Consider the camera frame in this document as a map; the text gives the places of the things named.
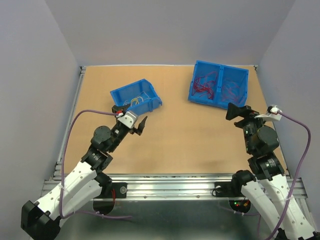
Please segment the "large blue divided bin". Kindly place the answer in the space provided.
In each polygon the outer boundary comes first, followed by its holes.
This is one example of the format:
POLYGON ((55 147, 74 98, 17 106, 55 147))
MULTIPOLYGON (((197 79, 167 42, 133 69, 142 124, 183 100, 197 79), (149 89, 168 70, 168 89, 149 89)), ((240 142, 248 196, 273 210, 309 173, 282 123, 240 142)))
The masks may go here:
POLYGON ((197 60, 188 101, 221 109, 227 109, 228 103, 243 107, 248 98, 248 81, 247 69, 197 60))

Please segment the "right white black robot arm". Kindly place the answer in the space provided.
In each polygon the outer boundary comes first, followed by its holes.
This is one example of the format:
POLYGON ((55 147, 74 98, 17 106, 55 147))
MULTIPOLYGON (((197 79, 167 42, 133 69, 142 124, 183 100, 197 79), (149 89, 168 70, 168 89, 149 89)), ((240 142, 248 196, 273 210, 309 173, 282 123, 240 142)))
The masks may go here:
POLYGON ((260 114, 250 106, 236 106, 229 103, 226 120, 236 117, 235 122, 242 129, 250 170, 240 170, 232 175, 227 189, 231 195, 243 195, 256 208, 267 223, 275 240, 318 240, 319 232, 308 222, 293 196, 296 179, 289 185, 285 170, 274 154, 279 147, 276 131, 266 122, 279 121, 282 111, 271 105, 266 114, 260 114))

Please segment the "small blue plastic bin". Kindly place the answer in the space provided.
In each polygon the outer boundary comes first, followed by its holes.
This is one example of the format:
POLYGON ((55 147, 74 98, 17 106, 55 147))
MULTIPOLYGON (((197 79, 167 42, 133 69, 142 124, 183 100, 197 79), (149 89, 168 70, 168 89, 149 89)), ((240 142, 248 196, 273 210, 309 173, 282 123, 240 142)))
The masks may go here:
POLYGON ((128 111, 140 116, 163 105, 161 98, 153 85, 146 79, 141 79, 110 91, 117 106, 130 104, 128 111))

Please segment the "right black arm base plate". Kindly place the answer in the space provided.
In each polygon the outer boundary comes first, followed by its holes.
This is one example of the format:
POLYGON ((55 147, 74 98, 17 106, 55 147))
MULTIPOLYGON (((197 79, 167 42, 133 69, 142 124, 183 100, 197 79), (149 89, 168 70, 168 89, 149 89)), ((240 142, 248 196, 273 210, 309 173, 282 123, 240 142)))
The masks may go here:
POLYGON ((242 185, 231 181, 218 181, 214 183, 211 194, 217 198, 244 198, 245 196, 241 193, 241 187, 242 185))

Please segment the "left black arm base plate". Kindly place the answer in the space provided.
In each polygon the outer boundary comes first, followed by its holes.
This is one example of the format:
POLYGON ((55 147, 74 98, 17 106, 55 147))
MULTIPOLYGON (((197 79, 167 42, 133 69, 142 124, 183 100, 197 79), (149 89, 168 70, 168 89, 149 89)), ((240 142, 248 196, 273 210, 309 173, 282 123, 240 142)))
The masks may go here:
POLYGON ((96 199, 125 199, 127 197, 128 184, 126 182, 109 182, 102 187, 100 195, 96 199))

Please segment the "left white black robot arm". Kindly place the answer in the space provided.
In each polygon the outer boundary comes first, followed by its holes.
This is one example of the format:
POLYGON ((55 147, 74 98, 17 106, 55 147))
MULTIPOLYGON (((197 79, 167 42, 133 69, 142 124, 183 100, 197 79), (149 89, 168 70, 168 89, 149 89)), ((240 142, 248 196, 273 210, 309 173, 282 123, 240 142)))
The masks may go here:
POLYGON ((109 112, 115 118, 113 128, 97 127, 90 146, 75 168, 46 195, 27 201, 21 209, 20 227, 34 240, 54 240, 65 221, 95 197, 115 196, 112 179, 103 171, 113 160, 110 155, 127 134, 141 135, 146 119, 137 123, 138 115, 129 105, 114 105, 109 112))

